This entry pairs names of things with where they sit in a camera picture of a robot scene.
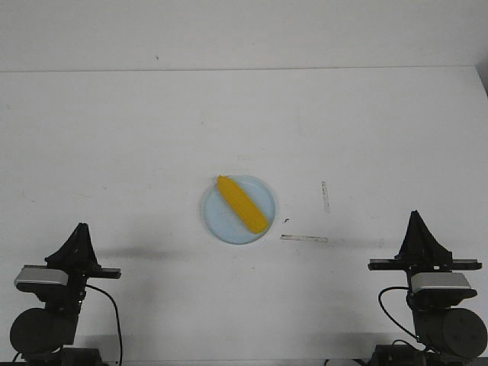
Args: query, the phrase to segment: plate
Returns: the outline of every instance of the plate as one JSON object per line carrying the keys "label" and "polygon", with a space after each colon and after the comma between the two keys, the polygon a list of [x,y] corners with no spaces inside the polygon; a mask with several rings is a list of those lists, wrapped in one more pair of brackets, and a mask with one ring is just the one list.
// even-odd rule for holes
{"label": "plate", "polygon": [[229,244],[247,244],[263,237],[275,219],[275,199],[265,183],[249,175],[229,176],[254,202],[268,220],[268,228],[258,234],[251,233],[222,198],[215,183],[202,200],[205,226],[218,239]]}

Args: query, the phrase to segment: black cable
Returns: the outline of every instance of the black cable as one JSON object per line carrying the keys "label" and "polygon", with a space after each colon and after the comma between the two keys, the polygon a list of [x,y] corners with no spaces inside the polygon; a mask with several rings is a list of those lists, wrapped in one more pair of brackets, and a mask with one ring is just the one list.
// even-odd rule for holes
{"label": "black cable", "polygon": [[411,345],[410,343],[408,343],[407,341],[404,341],[403,339],[395,339],[391,345],[395,345],[395,343],[398,343],[398,342],[402,342],[402,343],[405,343],[406,345],[409,345],[410,347],[412,347],[413,349],[417,349],[415,348],[413,345]]}
{"label": "black cable", "polygon": [[437,349],[433,348],[430,345],[426,345],[425,348],[422,350],[422,352],[424,352],[424,353],[427,353],[429,351],[432,351],[432,352],[437,353],[437,354],[441,353],[440,351],[438,351]]}
{"label": "black cable", "polygon": [[390,318],[390,320],[392,322],[394,322],[400,329],[402,329],[406,334],[408,334],[409,336],[413,337],[414,339],[417,339],[417,337],[415,336],[415,334],[413,334],[412,332],[410,332],[407,328],[405,328],[404,326],[402,326],[400,323],[398,323],[391,315],[390,313],[387,312],[387,310],[385,309],[384,305],[383,305],[383,302],[381,301],[381,297],[383,296],[383,294],[385,292],[388,292],[388,291],[391,291],[391,290],[409,290],[408,287],[403,287],[403,286],[392,286],[392,287],[387,287],[387,288],[384,288],[383,290],[380,291],[380,293],[378,294],[378,303],[380,303],[380,307],[381,309],[384,311],[384,313]]}
{"label": "black cable", "polygon": [[353,358],[352,359],[356,364],[360,364],[361,366],[368,366],[368,364],[366,362],[364,362],[363,360],[361,360],[360,358]]}
{"label": "black cable", "polygon": [[90,284],[87,284],[86,287],[91,288],[92,290],[98,291],[103,293],[106,297],[110,299],[112,304],[114,305],[115,309],[115,318],[117,319],[117,333],[119,335],[119,347],[120,347],[120,357],[119,357],[119,366],[122,366],[122,357],[124,355],[124,347],[122,346],[122,332],[120,330],[120,319],[119,319],[119,309],[117,308],[117,304],[115,303],[115,300],[108,292],[103,291],[101,288],[91,286]]}

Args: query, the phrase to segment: white strip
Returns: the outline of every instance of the white strip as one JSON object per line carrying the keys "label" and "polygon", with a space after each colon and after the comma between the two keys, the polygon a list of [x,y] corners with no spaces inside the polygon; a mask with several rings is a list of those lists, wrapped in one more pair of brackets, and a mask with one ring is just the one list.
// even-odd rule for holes
{"label": "white strip", "polygon": [[325,181],[322,181],[322,195],[324,209],[330,214],[329,192],[327,191],[327,183],[325,183]]}
{"label": "white strip", "polygon": [[328,242],[329,238],[322,236],[304,236],[304,235],[282,235],[281,240],[296,240],[298,242]]}

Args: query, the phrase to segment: yellow corn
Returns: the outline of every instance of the yellow corn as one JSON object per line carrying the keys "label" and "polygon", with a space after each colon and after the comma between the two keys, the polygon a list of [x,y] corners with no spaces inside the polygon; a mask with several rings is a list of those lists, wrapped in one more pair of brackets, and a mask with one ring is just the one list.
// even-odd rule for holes
{"label": "yellow corn", "polygon": [[219,175],[217,177],[217,189],[251,233],[260,233],[268,227],[265,215],[231,178]]}

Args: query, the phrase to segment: white tabletop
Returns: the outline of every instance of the white tabletop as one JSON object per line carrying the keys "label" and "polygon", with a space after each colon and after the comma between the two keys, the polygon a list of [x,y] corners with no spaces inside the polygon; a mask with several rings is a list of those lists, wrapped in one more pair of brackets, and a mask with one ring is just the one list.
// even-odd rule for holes
{"label": "white tabletop", "polygon": [[[367,357],[399,335],[377,292],[405,284],[368,259],[398,252],[411,210],[455,258],[488,259],[487,121],[472,67],[2,73],[0,355],[40,306],[13,288],[21,266],[87,222],[98,261],[122,268],[91,283],[119,303],[128,360]],[[271,187],[258,242],[205,230],[219,174]],[[488,320],[488,271],[467,277]],[[403,295],[386,302],[412,328]],[[89,293],[77,345],[115,359],[115,334]]]}

